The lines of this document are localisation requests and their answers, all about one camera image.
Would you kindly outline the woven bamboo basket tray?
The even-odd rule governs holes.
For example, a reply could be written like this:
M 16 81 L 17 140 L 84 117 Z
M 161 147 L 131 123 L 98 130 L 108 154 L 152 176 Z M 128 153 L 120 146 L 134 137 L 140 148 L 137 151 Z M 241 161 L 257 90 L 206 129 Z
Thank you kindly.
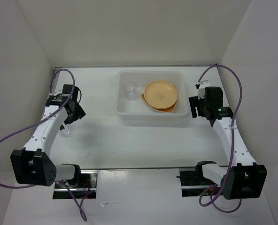
M 176 109 L 177 106 L 177 102 L 175 101 L 174 103 L 169 102 L 169 103 L 165 103 L 165 104 L 160 104 L 160 101 L 157 101 L 155 104 L 151 104 L 147 101 L 145 94 L 142 93 L 140 95 L 141 99 L 143 100 L 143 102 L 152 110 L 160 112 L 160 113 L 173 113 Z

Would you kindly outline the white plastic bin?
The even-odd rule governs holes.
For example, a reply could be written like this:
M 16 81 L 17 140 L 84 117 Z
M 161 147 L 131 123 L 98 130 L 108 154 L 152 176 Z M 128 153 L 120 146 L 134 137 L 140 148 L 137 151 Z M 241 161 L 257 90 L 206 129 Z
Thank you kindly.
M 141 96 L 145 87 L 153 81 L 167 81 L 174 85 L 178 93 L 173 112 L 160 112 L 152 109 Z M 137 85 L 132 99 L 127 98 L 123 87 L 127 82 Z M 175 121 L 189 113 L 189 103 L 185 91 L 184 75 L 178 71 L 121 71 L 118 73 L 114 112 L 122 119 L 129 121 Z

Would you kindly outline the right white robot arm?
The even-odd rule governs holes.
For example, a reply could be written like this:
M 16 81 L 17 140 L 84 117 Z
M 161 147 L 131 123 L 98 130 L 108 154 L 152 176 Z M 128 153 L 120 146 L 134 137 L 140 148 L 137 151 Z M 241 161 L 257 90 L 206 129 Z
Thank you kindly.
M 218 185 L 227 200 L 258 198 L 267 170 L 251 156 L 238 131 L 235 115 L 223 106 L 220 87 L 197 86 L 198 95 L 189 98 L 192 117 L 204 117 L 217 133 L 229 164 L 227 168 L 214 161 L 201 161 L 195 167 L 194 178 L 199 184 L 209 180 Z

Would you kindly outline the yellow plastic plate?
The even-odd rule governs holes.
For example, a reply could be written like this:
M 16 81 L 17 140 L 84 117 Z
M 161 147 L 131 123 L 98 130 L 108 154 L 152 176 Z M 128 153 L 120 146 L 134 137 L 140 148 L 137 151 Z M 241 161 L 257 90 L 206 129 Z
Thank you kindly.
M 168 81 L 156 80 L 149 83 L 145 89 L 144 94 L 147 101 L 155 104 L 160 101 L 160 104 L 174 103 L 178 99 L 178 92 L 174 85 Z

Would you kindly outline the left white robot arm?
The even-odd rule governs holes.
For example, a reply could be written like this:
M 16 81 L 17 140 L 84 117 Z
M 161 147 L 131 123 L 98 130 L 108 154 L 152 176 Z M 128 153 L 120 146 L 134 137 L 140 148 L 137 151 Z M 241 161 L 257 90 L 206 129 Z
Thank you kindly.
M 81 169 L 78 165 L 55 165 L 49 158 L 58 132 L 85 116 L 77 100 L 80 94 L 78 87 L 65 84 L 62 93 L 47 99 L 43 123 L 37 126 L 23 148 L 14 150 L 10 156 L 15 178 L 19 184 L 50 186 L 65 180 L 75 188 L 82 183 Z

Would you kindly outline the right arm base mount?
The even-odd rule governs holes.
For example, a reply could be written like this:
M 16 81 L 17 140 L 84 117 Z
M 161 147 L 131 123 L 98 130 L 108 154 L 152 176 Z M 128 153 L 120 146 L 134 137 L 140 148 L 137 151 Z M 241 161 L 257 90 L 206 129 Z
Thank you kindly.
M 200 178 L 194 167 L 180 168 L 177 178 L 180 181 L 182 197 L 198 197 L 205 189 L 215 185 L 208 179 Z

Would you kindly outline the clear plastic cup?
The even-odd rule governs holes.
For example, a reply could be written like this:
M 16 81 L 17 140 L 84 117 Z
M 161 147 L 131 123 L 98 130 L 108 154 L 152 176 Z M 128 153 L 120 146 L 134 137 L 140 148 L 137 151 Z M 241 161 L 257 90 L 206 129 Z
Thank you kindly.
M 126 99 L 133 100 L 135 98 L 137 85 L 134 82 L 128 81 L 123 84 L 123 91 Z
M 69 124 L 62 123 L 60 126 L 60 133 L 64 137 L 71 136 L 71 128 L 70 128 Z

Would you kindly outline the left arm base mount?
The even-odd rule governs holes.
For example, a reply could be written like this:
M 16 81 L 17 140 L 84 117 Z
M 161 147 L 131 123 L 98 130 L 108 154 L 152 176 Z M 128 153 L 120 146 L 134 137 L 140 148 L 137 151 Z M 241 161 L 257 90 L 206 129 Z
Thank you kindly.
M 81 176 L 78 183 L 72 183 L 71 181 L 64 180 L 63 184 L 55 183 L 53 191 L 54 200 L 72 199 L 72 195 L 78 200 L 85 199 L 95 199 L 96 189 L 98 181 L 98 171 L 97 170 L 82 170 Z

